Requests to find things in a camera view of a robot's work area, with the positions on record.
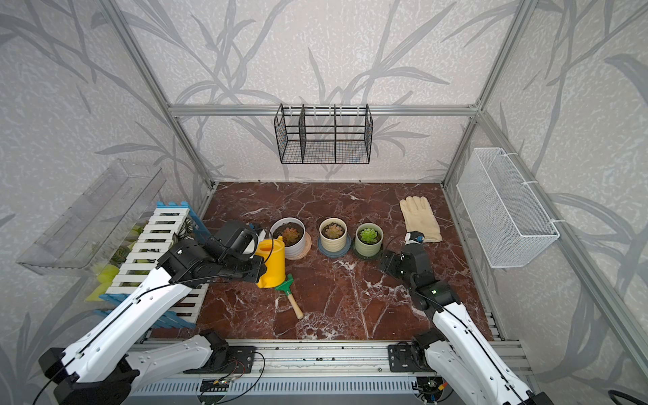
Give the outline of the dark green saucer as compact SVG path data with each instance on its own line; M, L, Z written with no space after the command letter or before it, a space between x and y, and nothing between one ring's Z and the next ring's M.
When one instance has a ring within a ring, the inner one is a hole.
M354 256L356 256L356 257L359 258L360 260L363 260L363 261L376 261L376 260L379 260L379 259L381 258L384 249L381 248L381 249L380 249L380 250L379 250L375 255L373 255L373 256L365 256L365 255L360 254L360 253L357 251L357 249L355 248L355 246L352 246L352 247L351 247L351 251L354 253Z

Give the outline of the white pot orange succulent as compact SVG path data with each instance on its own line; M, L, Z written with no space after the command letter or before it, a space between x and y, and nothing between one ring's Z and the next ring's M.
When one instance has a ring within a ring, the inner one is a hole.
M285 248L297 243L305 233L304 224L297 218L287 217L278 220L270 229L273 239L281 239Z

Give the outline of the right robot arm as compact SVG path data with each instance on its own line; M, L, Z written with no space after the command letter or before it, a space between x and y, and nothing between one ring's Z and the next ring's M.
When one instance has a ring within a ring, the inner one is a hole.
M550 404L503 361L470 317L452 287L435 278L417 242L400 253L384 251L380 270L403 282L414 305L433 324L413 338L413 361L438 373L466 404Z

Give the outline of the cream pot pink succulent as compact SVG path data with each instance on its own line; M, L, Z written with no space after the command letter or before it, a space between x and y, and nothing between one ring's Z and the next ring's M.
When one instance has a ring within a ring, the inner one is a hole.
M347 225L342 219L325 219L319 228L322 244L328 251L340 251L347 241Z

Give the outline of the clear acrylic shelf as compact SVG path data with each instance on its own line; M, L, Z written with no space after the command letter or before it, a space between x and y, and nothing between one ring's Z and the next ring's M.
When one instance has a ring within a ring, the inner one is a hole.
M43 276L91 275L109 262L164 184L159 166L114 160L17 263Z

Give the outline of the artificial leafy plants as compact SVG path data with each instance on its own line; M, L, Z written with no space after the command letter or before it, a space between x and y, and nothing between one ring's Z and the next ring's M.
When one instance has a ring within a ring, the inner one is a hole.
M197 225L186 213L164 211L146 224L137 225L103 267L98 268L100 285L86 298L99 302L124 298L155 269L158 259L175 243L195 236Z

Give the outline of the cream gardening glove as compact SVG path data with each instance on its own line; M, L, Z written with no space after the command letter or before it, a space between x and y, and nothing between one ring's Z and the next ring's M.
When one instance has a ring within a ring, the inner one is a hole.
M408 232L422 233L426 243L442 241L440 226L426 197L406 197L399 204Z

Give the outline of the green pot green succulent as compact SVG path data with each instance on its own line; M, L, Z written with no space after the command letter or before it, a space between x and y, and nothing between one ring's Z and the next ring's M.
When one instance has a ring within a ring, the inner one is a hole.
M381 249L383 236L377 224L362 224L356 231L354 246L360 254L373 256Z

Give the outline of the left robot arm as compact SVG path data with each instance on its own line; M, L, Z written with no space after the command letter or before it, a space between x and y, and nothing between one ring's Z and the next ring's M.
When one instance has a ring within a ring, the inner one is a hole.
M178 373L231 372L236 360L216 332L144 354L130 354L165 312L199 285L220 279L257 283L267 271L256 254L267 236L258 224L230 220L201 244L175 243L143 283L103 321L66 348L48 349L39 365L60 404L120 404L138 388Z

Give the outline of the pink saucer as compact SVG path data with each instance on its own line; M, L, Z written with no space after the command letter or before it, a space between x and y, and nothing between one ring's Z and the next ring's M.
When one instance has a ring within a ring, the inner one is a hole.
M296 261L304 258L312 248L312 238L308 233L304 233L302 238L292 246L286 246L285 258Z

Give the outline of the blue-grey saucer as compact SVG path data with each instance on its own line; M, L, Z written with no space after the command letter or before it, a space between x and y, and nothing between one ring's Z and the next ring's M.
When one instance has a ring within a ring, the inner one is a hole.
M336 251L336 252L328 251L327 249L325 249L322 244L322 239L318 240L317 246L318 246L318 251L320 251L327 258L341 258L349 252L349 249L352 246L352 242L353 239L350 236L347 236L347 241L344 247L340 251Z

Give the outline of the white mesh basket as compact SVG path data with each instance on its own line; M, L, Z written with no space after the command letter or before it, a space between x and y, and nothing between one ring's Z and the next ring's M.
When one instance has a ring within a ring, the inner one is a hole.
M501 148L475 148L457 191L491 268L521 268L560 233L511 157Z

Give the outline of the yellow plastic watering can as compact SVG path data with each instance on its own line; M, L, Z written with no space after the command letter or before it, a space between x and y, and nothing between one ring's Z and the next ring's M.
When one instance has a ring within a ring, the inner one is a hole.
M259 243L255 254L263 258L266 272L256 284L260 289L273 289L286 280L285 243L283 237L266 239Z

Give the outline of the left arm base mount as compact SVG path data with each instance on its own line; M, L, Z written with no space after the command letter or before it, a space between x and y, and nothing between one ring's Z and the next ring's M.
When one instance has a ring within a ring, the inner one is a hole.
M254 346L229 346L227 349L219 349L203 367L185 371L185 374L250 374L255 352Z

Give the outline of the white and blue picket crate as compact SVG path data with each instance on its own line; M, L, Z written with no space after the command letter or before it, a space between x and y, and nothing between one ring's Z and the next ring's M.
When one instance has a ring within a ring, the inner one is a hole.
M210 233L187 202L180 205L157 203L153 215L143 226L133 231L138 239L121 246L115 252L113 263L106 265L97 279L100 286L86 300L105 301L114 306L121 304L135 292L155 269L157 260L177 241L189 238L207 241ZM194 328L204 303L207 285L200 285L184 299L165 312L153 328Z

